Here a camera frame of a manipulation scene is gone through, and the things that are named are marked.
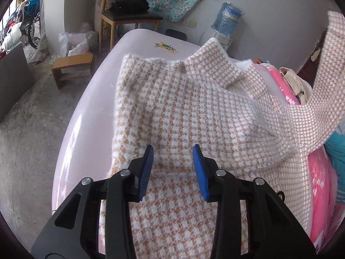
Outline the white water dispenser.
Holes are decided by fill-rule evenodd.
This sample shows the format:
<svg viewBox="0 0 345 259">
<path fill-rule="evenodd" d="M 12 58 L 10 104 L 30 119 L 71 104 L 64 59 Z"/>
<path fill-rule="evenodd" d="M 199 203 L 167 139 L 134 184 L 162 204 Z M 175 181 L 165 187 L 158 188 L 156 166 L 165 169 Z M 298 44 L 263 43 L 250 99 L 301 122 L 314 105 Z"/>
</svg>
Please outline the white water dispenser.
<svg viewBox="0 0 345 259">
<path fill-rule="evenodd" d="M 231 38 L 224 36 L 220 33 L 215 33 L 213 37 L 220 43 L 220 45 L 225 51 L 228 50 L 229 46 L 233 41 Z"/>
</svg>

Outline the beige garment pile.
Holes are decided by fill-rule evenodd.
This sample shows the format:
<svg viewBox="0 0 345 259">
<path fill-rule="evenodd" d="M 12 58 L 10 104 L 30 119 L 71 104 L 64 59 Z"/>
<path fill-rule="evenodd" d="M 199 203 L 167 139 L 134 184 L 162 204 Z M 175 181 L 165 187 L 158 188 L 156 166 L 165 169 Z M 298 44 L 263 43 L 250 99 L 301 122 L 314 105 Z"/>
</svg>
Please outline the beige garment pile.
<svg viewBox="0 0 345 259">
<path fill-rule="evenodd" d="M 293 69 L 280 67 L 279 71 L 283 76 L 284 80 L 290 86 L 293 94 L 299 101 L 301 105 L 306 104 L 313 92 L 312 87 L 308 82 L 303 80 L 300 76 L 298 76 Z"/>
</svg>

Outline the white wall socket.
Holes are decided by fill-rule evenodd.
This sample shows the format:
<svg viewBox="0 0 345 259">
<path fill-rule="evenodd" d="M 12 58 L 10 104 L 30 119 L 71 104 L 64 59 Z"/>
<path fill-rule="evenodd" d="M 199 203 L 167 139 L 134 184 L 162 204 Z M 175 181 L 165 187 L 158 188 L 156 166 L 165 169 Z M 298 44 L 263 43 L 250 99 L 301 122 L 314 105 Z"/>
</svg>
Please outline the white wall socket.
<svg viewBox="0 0 345 259">
<path fill-rule="evenodd" d="M 191 28 L 196 28 L 197 21 L 192 20 L 192 19 L 184 19 L 182 21 L 182 25 L 188 26 L 188 27 L 191 27 Z"/>
</svg>

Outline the dark brown wooden door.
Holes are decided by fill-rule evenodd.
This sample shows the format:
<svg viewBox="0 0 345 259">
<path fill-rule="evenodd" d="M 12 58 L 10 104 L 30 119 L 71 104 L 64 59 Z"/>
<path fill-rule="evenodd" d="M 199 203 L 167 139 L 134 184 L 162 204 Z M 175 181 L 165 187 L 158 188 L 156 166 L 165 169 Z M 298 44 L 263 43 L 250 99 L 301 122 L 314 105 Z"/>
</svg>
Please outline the dark brown wooden door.
<svg viewBox="0 0 345 259">
<path fill-rule="evenodd" d="M 305 80 L 307 83 L 309 83 L 310 86 L 314 85 L 327 31 L 328 29 L 325 28 L 317 44 L 313 48 L 311 55 L 307 58 L 307 60 L 304 62 L 302 67 L 297 72 L 297 75 L 301 77 L 303 80 Z"/>
</svg>

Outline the pink floral fleece blanket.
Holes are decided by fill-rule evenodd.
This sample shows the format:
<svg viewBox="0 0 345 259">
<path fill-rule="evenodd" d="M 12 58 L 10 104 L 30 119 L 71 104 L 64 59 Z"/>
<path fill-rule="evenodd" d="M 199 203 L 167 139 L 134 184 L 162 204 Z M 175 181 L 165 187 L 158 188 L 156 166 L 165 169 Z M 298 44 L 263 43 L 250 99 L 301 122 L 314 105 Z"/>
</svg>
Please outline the pink floral fleece blanket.
<svg viewBox="0 0 345 259">
<path fill-rule="evenodd" d="M 290 105 L 301 105 L 279 69 L 270 64 L 255 64 L 268 85 L 271 95 Z M 312 180 L 312 228 L 310 239 L 319 251 L 331 235 L 331 222 L 336 208 L 337 175 L 323 146 L 307 158 Z"/>
</svg>

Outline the small wooden stool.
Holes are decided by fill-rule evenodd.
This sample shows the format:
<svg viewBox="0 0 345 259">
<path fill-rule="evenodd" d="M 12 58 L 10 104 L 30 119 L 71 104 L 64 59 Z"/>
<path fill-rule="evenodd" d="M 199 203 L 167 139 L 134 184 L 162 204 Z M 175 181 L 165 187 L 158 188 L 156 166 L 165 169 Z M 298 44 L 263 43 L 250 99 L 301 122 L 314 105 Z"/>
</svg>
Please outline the small wooden stool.
<svg viewBox="0 0 345 259">
<path fill-rule="evenodd" d="M 94 55 L 92 53 L 57 58 L 52 66 L 52 75 L 60 89 L 63 83 L 94 75 Z"/>
</svg>

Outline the beige white houndstooth coat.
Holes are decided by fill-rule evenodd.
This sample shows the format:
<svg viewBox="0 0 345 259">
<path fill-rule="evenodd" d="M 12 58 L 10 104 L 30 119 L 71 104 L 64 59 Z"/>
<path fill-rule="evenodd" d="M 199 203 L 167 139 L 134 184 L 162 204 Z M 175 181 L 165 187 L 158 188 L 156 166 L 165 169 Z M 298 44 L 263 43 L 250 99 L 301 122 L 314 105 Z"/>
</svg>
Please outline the beige white houndstooth coat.
<svg viewBox="0 0 345 259">
<path fill-rule="evenodd" d="M 216 205 L 202 200 L 192 164 L 198 144 L 235 177 L 264 178 L 303 229 L 312 227 L 307 156 L 344 115 L 344 16 L 329 26 L 310 99 L 289 105 L 269 93 L 251 62 L 231 60 L 215 39 L 182 61 L 123 58 L 116 88 L 115 174 L 154 147 L 143 203 L 130 206 L 138 258 L 208 258 Z"/>
</svg>

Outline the bicycle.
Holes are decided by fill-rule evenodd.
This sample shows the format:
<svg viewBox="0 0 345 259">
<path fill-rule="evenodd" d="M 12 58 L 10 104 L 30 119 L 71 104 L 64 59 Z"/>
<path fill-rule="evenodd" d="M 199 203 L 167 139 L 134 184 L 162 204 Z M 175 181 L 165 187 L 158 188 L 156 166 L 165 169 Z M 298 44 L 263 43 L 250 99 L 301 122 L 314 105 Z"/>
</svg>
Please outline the bicycle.
<svg viewBox="0 0 345 259">
<path fill-rule="evenodd" d="M 40 43 L 40 0 L 27 0 L 19 6 L 18 21 L 25 44 L 37 49 Z"/>
</svg>

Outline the black garment on chair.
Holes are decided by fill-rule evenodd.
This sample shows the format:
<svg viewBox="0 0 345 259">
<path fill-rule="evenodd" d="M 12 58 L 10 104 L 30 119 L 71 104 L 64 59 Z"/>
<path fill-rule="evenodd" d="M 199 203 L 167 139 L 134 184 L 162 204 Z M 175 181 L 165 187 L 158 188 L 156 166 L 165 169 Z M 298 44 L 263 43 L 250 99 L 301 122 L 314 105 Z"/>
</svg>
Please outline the black garment on chair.
<svg viewBox="0 0 345 259">
<path fill-rule="evenodd" d="M 111 10 L 119 14 L 143 13 L 149 9 L 147 0 L 119 0 L 111 6 Z"/>
</svg>

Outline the dark grey board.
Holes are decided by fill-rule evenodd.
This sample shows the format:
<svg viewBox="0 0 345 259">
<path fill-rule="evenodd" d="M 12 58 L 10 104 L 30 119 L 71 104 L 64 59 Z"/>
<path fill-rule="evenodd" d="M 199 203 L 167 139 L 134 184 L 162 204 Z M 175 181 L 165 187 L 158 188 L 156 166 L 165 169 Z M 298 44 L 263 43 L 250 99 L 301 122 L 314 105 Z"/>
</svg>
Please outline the dark grey board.
<svg viewBox="0 0 345 259">
<path fill-rule="evenodd" d="M 23 47 L 16 46 L 0 62 L 0 120 L 34 84 Z"/>
</svg>

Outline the white plastic bag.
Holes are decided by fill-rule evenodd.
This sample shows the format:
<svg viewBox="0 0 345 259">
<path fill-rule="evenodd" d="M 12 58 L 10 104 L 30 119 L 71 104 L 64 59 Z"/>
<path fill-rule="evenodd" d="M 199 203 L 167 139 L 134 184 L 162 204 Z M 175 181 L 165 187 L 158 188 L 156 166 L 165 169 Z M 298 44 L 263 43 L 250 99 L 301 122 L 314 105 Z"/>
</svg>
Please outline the white plastic bag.
<svg viewBox="0 0 345 259">
<path fill-rule="evenodd" d="M 61 33 L 58 40 L 63 57 L 87 54 L 98 46 L 98 34 L 88 22 L 82 24 L 78 33 Z"/>
</svg>

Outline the teal garment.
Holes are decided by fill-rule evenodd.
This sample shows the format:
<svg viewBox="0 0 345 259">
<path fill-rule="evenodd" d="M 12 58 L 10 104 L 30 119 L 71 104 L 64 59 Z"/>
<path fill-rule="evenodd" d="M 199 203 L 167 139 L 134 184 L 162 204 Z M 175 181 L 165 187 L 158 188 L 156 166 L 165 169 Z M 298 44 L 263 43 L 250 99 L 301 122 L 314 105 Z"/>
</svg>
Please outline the teal garment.
<svg viewBox="0 0 345 259">
<path fill-rule="evenodd" d="M 336 130 L 327 139 L 325 149 L 328 153 L 332 167 L 337 174 L 337 196 L 336 202 L 344 204 L 345 192 L 345 177 L 344 177 L 344 163 L 345 163 L 345 140 L 344 140 L 344 117 L 338 124 Z"/>
</svg>

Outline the wooden chair black seat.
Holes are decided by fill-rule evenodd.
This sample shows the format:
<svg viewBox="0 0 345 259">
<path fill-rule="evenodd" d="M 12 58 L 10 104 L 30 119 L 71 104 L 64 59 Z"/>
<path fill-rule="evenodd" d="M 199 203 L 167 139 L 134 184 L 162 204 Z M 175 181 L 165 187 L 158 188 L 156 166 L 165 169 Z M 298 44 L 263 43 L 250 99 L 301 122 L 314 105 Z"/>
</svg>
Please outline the wooden chair black seat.
<svg viewBox="0 0 345 259">
<path fill-rule="evenodd" d="M 120 0 L 112 3 L 110 9 L 105 9 L 107 0 L 102 0 L 100 13 L 99 50 L 102 51 L 103 26 L 106 22 L 111 26 L 110 49 L 115 46 L 116 27 L 118 25 L 154 24 L 154 31 L 157 32 L 163 17 L 157 13 L 149 12 L 147 0 Z"/>
</svg>

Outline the blue water jug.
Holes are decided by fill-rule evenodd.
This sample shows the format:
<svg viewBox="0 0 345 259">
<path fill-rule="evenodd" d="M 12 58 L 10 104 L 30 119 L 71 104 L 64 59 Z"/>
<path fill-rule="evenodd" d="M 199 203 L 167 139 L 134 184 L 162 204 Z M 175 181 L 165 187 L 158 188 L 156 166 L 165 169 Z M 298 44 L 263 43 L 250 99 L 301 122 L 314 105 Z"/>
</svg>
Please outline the blue water jug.
<svg viewBox="0 0 345 259">
<path fill-rule="evenodd" d="M 229 38 L 236 30 L 243 13 L 241 8 L 234 6 L 231 2 L 224 2 L 211 29 Z"/>
</svg>

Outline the pink balloon print mattress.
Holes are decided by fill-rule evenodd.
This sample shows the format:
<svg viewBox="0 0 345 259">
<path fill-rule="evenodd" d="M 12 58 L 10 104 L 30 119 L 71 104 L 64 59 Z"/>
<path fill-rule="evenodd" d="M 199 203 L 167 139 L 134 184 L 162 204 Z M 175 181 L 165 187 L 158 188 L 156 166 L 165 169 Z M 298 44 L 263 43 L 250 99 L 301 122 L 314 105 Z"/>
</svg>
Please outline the pink balloon print mattress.
<svg viewBox="0 0 345 259">
<path fill-rule="evenodd" d="M 185 60 L 198 46 L 160 33 L 135 29 L 127 32 L 106 56 L 88 84 L 72 115 L 57 160 L 52 208 L 57 209 L 84 177 L 98 181 L 113 165 L 116 84 L 128 54 L 167 61 Z M 204 202 L 196 177 L 185 184 L 167 182 L 171 199 L 152 205 L 149 187 L 139 208 L 148 218 L 133 226 L 138 258 L 206 258 L 210 255 L 216 206 Z"/>
</svg>

